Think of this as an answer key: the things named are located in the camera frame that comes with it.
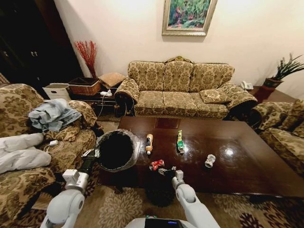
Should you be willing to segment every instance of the white storage box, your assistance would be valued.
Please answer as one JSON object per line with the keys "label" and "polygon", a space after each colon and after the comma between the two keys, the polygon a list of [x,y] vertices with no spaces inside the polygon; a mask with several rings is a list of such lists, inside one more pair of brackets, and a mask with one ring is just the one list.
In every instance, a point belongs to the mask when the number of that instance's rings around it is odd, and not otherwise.
{"label": "white storage box", "polygon": [[63,98],[69,101],[71,100],[69,95],[69,86],[70,85],[67,83],[51,83],[43,89],[50,99]]}

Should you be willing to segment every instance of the small bottle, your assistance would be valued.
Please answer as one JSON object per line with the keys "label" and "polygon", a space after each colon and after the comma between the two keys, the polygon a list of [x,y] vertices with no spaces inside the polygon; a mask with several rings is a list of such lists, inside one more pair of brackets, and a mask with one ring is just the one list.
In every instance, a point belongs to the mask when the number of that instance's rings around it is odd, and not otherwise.
{"label": "small bottle", "polygon": [[151,151],[152,151],[152,142],[153,142],[153,135],[152,134],[148,134],[147,135],[147,144],[146,144],[147,155],[151,154]]}

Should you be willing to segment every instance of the wicker basket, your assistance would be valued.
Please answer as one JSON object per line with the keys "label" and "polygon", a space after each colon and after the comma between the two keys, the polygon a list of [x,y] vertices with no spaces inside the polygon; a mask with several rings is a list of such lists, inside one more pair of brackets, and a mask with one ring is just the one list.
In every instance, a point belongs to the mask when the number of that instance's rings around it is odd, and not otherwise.
{"label": "wicker basket", "polygon": [[90,77],[78,77],[69,82],[73,94],[94,96],[100,91],[100,81]]}

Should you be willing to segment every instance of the white cloth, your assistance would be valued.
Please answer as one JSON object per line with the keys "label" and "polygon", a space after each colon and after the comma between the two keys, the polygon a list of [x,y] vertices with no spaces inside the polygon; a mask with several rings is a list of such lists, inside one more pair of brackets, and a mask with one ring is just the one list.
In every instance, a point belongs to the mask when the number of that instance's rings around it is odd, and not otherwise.
{"label": "white cloth", "polygon": [[0,138],[0,173],[49,165],[51,156],[34,147],[42,141],[42,133]]}

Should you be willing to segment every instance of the red decorative branches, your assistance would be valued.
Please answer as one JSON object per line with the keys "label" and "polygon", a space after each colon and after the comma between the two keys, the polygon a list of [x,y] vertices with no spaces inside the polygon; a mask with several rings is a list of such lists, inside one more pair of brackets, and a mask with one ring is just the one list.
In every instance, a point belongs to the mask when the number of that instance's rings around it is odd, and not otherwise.
{"label": "red decorative branches", "polygon": [[97,78],[96,77],[96,72],[94,69],[94,63],[95,63],[95,58],[97,54],[97,45],[93,41],[88,42],[83,42],[83,41],[76,41],[74,42],[75,47],[79,51],[80,55],[85,61],[85,64],[89,68],[89,71],[92,75],[92,78]]}

